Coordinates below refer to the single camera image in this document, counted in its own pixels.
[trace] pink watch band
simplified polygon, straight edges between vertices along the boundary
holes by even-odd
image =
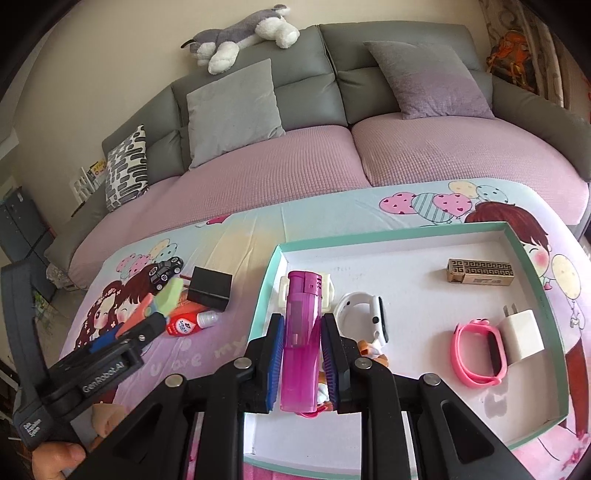
[[[474,372],[470,372],[466,368],[462,362],[462,356],[460,353],[460,337],[462,332],[480,333],[481,335],[485,335],[488,339],[491,338],[491,335],[494,337],[496,340],[496,347],[498,348],[498,357],[496,358],[496,361],[492,361],[493,368],[497,370],[495,376],[489,377],[486,375],[479,375]],[[489,325],[487,319],[472,320],[467,325],[458,324],[458,326],[456,326],[456,330],[453,332],[452,348],[450,353],[453,370],[461,382],[467,387],[492,387],[501,383],[501,380],[503,380],[507,374],[507,358],[505,355],[505,348],[503,347],[501,334],[497,328]],[[491,359],[494,358],[493,356],[495,354],[496,352],[491,351]]]

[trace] plush toy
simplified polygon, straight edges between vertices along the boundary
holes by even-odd
[[[256,45],[263,40],[275,40],[280,48],[291,47],[300,36],[300,31],[287,23],[285,15],[290,12],[285,5],[276,5],[259,10],[231,27],[204,30],[187,40],[181,48],[189,46],[189,52],[197,59],[197,65],[207,65],[212,75],[229,70],[241,48]]]

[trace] toy car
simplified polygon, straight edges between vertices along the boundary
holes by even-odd
[[[156,287],[156,290],[162,290],[173,275],[181,273],[183,265],[183,260],[179,257],[158,262],[150,269],[150,282]]]

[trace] black box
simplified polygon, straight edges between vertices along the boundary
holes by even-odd
[[[232,276],[207,268],[195,267],[187,300],[223,312],[230,300]]]

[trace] sofa backrest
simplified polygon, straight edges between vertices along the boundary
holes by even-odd
[[[207,68],[199,67],[168,85],[105,138],[105,158],[144,124],[148,183],[182,175],[191,163],[187,94],[264,59],[271,59],[277,107],[286,131],[352,125],[370,116],[399,112],[384,75],[363,46],[366,40],[447,44],[456,50],[492,103],[491,76],[484,71],[472,36],[463,25],[409,21],[313,25],[301,30],[298,41],[286,50],[265,41],[242,50],[227,72],[211,75]]]
[[[313,25],[301,30],[298,41],[286,50],[266,41],[242,50],[227,72],[211,75],[199,67],[174,81],[103,141],[105,156],[144,124],[149,184],[183,174],[191,163],[187,94],[265,59],[271,59],[277,107],[286,131],[347,125],[332,64],[320,29]]]
[[[470,70],[489,105],[492,78],[484,71],[469,30],[464,25],[411,21],[381,21],[320,25],[337,74],[347,121],[399,112],[400,107],[364,41],[437,43],[451,46]]]

